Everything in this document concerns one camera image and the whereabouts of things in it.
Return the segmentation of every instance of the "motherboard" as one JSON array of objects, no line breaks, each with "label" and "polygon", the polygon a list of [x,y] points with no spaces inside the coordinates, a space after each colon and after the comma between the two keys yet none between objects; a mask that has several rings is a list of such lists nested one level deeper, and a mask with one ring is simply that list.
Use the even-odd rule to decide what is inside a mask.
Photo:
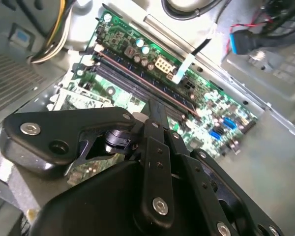
[{"label": "motherboard", "polygon": [[191,69],[175,84],[181,61],[109,10],[98,20],[86,50],[92,51],[91,63],[82,59],[62,88],[66,99],[61,109],[119,106],[132,113],[158,99],[168,108],[170,129],[190,151],[202,148],[213,158],[240,151],[242,137],[257,121],[244,104]]}]

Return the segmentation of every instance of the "yellow wire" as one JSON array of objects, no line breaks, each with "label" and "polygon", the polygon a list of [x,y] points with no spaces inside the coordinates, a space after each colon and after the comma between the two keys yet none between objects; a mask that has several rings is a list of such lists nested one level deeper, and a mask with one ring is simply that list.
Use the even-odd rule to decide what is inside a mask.
[{"label": "yellow wire", "polygon": [[58,14],[57,21],[56,21],[55,27],[53,29],[53,32],[52,32],[50,38],[48,39],[47,46],[50,45],[51,41],[55,37],[55,34],[57,32],[58,26],[59,26],[60,21],[61,21],[61,17],[62,17],[63,12],[64,12],[64,6],[65,6],[65,0],[60,0],[59,14]]}]

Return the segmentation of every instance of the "silver screw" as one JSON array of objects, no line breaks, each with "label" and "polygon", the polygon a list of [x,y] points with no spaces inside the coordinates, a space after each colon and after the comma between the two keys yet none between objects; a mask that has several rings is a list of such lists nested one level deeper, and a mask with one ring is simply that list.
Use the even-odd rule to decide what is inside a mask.
[{"label": "silver screw", "polygon": [[122,116],[123,116],[124,118],[126,118],[126,119],[131,119],[130,116],[127,115],[127,114],[123,114]]},{"label": "silver screw", "polygon": [[137,149],[138,148],[138,144],[133,144],[132,146],[131,146],[131,149],[132,150],[135,150],[135,149]]},{"label": "silver screw", "polygon": [[199,152],[199,155],[202,158],[206,158],[207,157],[207,155],[204,152],[202,152],[202,151]]},{"label": "silver screw", "polygon": [[157,123],[152,123],[152,125],[155,127],[155,128],[158,128],[159,126],[158,126],[158,124]]},{"label": "silver screw", "polygon": [[275,236],[280,236],[279,233],[275,230],[275,228],[273,228],[272,226],[269,227],[271,232],[273,233],[273,235]]},{"label": "silver screw", "polygon": [[77,71],[77,76],[82,76],[84,74],[84,71],[83,70],[78,70]]},{"label": "silver screw", "polygon": [[104,22],[105,23],[108,23],[108,22],[110,22],[111,20],[112,20],[112,15],[111,14],[109,14],[109,13],[106,13],[105,15],[104,15]]},{"label": "silver screw", "polygon": [[179,134],[178,133],[173,133],[173,136],[177,139],[179,139]]},{"label": "silver screw", "polygon": [[37,135],[41,129],[38,124],[35,123],[24,123],[21,125],[20,130],[27,135]]},{"label": "silver screw", "polygon": [[167,203],[161,198],[154,198],[153,199],[153,208],[154,210],[159,213],[160,215],[167,215],[168,214],[168,206]]},{"label": "silver screw", "polygon": [[229,228],[227,228],[227,226],[224,223],[217,223],[217,229],[222,236],[231,236],[231,231],[229,230]]}]

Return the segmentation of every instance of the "white wire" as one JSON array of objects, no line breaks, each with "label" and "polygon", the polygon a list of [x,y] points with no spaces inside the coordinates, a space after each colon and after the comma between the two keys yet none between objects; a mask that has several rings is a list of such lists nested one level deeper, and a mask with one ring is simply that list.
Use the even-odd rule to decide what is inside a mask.
[{"label": "white wire", "polygon": [[61,49],[64,47],[65,42],[66,42],[68,35],[69,35],[70,25],[71,25],[71,16],[72,16],[72,8],[70,9],[68,17],[65,20],[63,34],[62,34],[59,44],[52,51],[50,51],[50,53],[48,53],[46,56],[44,56],[41,59],[34,60],[34,61],[32,61],[32,63],[36,64],[36,63],[41,63],[41,62],[47,61],[47,60],[51,59],[52,57],[54,57],[55,55],[57,55],[61,51]]}]

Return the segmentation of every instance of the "red wire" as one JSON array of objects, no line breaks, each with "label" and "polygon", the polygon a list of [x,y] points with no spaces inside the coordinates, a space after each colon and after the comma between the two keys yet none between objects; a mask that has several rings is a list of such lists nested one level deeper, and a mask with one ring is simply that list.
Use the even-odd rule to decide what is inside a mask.
[{"label": "red wire", "polygon": [[[231,25],[231,27],[230,27],[230,34],[233,32],[233,28],[234,27],[238,27],[238,26],[256,27],[256,26],[259,26],[259,25],[262,25],[262,24],[266,23],[267,21],[272,22],[272,19],[268,15],[265,15],[265,17],[267,18],[267,21],[254,24],[256,18],[258,17],[258,13],[259,13],[259,10],[257,10],[254,13],[250,24],[234,24],[234,25]],[[231,42],[231,40],[228,39],[228,42],[227,42],[227,45],[226,45],[226,54],[230,51],[230,42]]]}]

